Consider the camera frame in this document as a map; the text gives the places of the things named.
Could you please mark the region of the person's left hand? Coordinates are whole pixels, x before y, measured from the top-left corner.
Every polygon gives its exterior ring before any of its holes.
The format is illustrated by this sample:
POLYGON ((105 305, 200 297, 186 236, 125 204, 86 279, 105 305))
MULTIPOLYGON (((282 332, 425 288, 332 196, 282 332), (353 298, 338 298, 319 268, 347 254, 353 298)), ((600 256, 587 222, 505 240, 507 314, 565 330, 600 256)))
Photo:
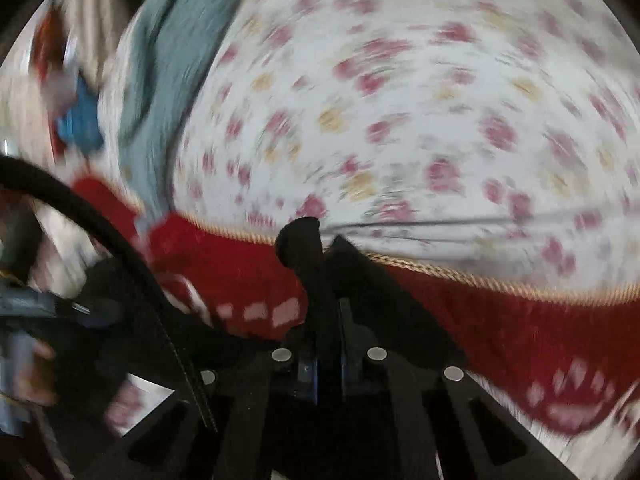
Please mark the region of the person's left hand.
POLYGON ((21 364, 14 379, 17 399, 41 406, 52 406, 58 400, 54 391, 55 351, 44 341, 33 340, 27 348, 28 359, 21 364))

